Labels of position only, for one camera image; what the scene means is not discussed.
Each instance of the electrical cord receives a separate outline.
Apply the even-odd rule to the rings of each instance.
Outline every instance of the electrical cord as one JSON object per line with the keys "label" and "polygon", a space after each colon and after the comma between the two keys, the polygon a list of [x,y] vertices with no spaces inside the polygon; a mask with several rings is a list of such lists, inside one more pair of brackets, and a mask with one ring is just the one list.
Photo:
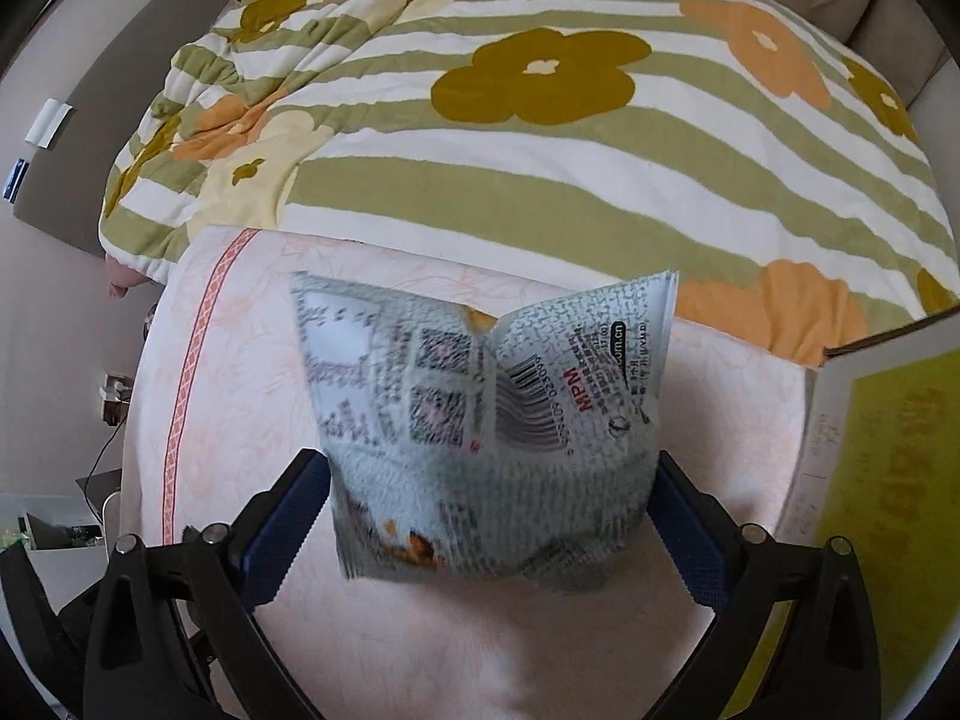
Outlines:
{"label": "electrical cord", "polygon": [[104,444],[104,448],[100,450],[100,454],[97,455],[97,460],[93,464],[93,468],[90,469],[90,473],[86,476],[86,479],[83,482],[83,499],[86,501],[86,507],[90,509],[90,514],[93,514],[93,518],[96,519],[97,522],[99,522],[101,527],[104,525],[104,520],[102,517],[99,516],[99,514],[97,514],[97,512],[93,508],[93,504],[90,503],[90,499],[86,496],[86,489],[90,486],[90,479],[93,477],[93,474],[96,472],[97,466],[99,466],[100,461],[104,459],[104,452],[107,451],[107,447],[109,447],[109,445],[112,444],[113,440],[117,437],[117,434],[120,432],[120,428],[122,428],[126,423],[127,423],[127,415],[124,415],[123,419],[120,420],[116,428],[113,430],[113,435],[107,439],[107,443]]}

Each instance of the metal screw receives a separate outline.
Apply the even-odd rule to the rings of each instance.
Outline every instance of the metal screw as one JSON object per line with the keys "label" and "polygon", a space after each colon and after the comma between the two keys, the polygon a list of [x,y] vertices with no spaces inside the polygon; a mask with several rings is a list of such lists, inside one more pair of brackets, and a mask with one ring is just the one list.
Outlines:
{"label": "metal screw", "polygon": [[740,535],[749,544],[762,544],[767,541],[767,532],[755,522],[748,522],[740,528]]}
{"label": "metal screw", "polygon": [[837,555],[850,555],[853,552],[853,545],[843,538],[843,536],[834,536],[830,540],[830,549],[837,553]]}
{"label": "metal screw", "polygon": [[117,543],[114,544],[113,549],[117,551],[118,555],[128,555],[136,549],[136,536],[133,536],[132,533],[127,533],[126,536],[120,536],[120,538],[117,539]]}
{"label": "metal screw", "polygon": [[203,529],[200,538],[203,538],[208,544],[219,544],[227,537],[229,532],[230,528],[227,528],[224,523],[215,522],[213,525],[208,525]]}

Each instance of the plastic food package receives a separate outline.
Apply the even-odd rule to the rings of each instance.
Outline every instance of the plastic food package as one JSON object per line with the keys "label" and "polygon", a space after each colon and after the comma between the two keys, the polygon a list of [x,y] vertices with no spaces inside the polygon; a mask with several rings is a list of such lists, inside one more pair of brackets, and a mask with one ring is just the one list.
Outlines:
{"label": "plastic food package", "polygon": [[602,586],[640,525],[668,272],[494,319],[293,275],[344,576]]}

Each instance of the striped blanket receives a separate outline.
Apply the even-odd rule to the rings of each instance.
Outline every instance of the striped blanket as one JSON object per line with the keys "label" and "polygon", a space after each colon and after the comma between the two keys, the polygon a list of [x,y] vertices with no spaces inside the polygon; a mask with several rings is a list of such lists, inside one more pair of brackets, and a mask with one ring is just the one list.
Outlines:
{"label": "striped blanket", "polygon": [[678,269],[679,316],[810,364],[960,293],[901,99],[770,0],[243,0],[100,232],[165,282],[209,224],[572,289]]}

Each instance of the gray panel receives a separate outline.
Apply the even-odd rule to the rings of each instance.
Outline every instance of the gray panel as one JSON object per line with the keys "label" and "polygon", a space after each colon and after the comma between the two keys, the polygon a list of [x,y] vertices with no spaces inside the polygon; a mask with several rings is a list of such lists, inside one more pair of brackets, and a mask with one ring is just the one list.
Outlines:
{"label": "gray panel", "polygon": [[136,130],[184,43],[205,33],[228,0],[151,0],[67,98],[74,107],[53,147],[32,159],[13,215],[103,256],[97,236],[110,167]]}

